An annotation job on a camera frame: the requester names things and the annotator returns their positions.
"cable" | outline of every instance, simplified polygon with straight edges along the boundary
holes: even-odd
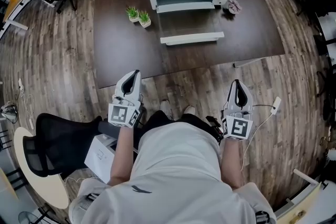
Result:
[[[223,110],[224,110],[224,107],[225,107],[225,105],[227,104],[227,101],[225,102],[225,104],[223,105]],[[227,107],[226,107],[227,108]]]
[[[245,154],[246,154],[246,152],[247,152],[247,149],[248,149],[248,147],[250,146],[250,144],[251,144],[251,142],[252,142],[252,140],[253,140],[253,137],[254,137],[254,135],[256,134],[256,132],[259,130],[259,128],[272,116],[273,114],[271,114],[270,116],[268,116],[268,118],[267,119],[265,119],[264,121],[263,121],[263,123],[261,124],[261,125],[259,125],[258,126],[258,128],[256,128],[256,130],[254,131],[254,133],[253,133],[253,135],[252,135],[252,138],[251,138],[251,140],[250,140],[250,142],[248,143],[248,145],[247,145],[247,148],[245,149],[245,152],[244,152],[244,154],[243,154],[243,164],[242,164],[242,166],[241,166],[241,169],[240,169],[240,171],[242,171],[243,170],[243,168],[244,168],[244,159],[245,159]]]
[[[72,177],[67,177],[66,179],[65,179],[65,182],[64,182],[64,185],[65,186],[67,186],[67,181],[68,181],[68,179],[72,179],[72,180],[74,180],[76,183],[78,183],[78,181],[80,181],[81,179],[86,179],[86,178],[84,178],[84,177],[80,177],[80,178],[78,178],[78,179],[74,179],[74,178],[72,178]]]
[[[20,87],[20,97],[23,98],[23,103],[25,106],[25,113],[26,113],[26,123],[27,123],[27,119],[29,121],[30,128],[33,131],[34,130],[34,124],[33,124],[33,120],[32,120],[32,116],[34,114],[35,111],[35,103],[34,103],[34,96],[32,94],[29,94],[26,100],[26,94],[25,94],[25,88],[23,86]],[[29,103],[29,99],[32,99],[31,104],[33,106],[33,109],[31,112],[29,112],[28,110],[28,103]]]
[[[271,108],[275,109],[275,106],[272,106],[270,104],[255,104],[253,106],[270,106]]]

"small plant pot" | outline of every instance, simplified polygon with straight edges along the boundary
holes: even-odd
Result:
[[[136,23],[136,22],[139,21],[139,12],[137,12],[137,14],[138,14],[137,17],[136,17],[136,18],[133,18],[133,19],[130,17],[130,15],[128,16],[129,19],[130,19],[130,21],[131,21],[132,23]]]
[[[142,25],[143,28],[149,27],[152,23],[152,21],[150,19],[146,23],[143,23],[142,21],[139,21],[139,22],[140,22],[140,24]]]

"white shoe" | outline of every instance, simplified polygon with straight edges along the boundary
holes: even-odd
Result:
[[[163,100],[160,103],[160,110],[163,111],[164,114],[168,117],[168,119],[172,120],[173,119],[173,111],[172,107],[170,106],[170,103],[168,100]]]
[[[196,109],[192,105],[188,105],[188,107],[184,110],[183,114],[191,114],[195,115],[196,114]]]

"logo on shirt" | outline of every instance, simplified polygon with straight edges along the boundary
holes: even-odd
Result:
[[[141,188],[138,188],[137,186],[133,185],[132,188],[134,189],[136,193],[152,193],[151,191],[143,190]]]

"white robot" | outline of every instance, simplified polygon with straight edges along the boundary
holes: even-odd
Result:
[[[140,71],[127,73],[115,88],[112,103],[109,104],[108,122],[115,126],[133,128],[142,114]]]
[[[227,108],[222,110],[223,137],[232,140],[248,139],[251,131],[253,99],[248,88],[238,79],[231,84]]]

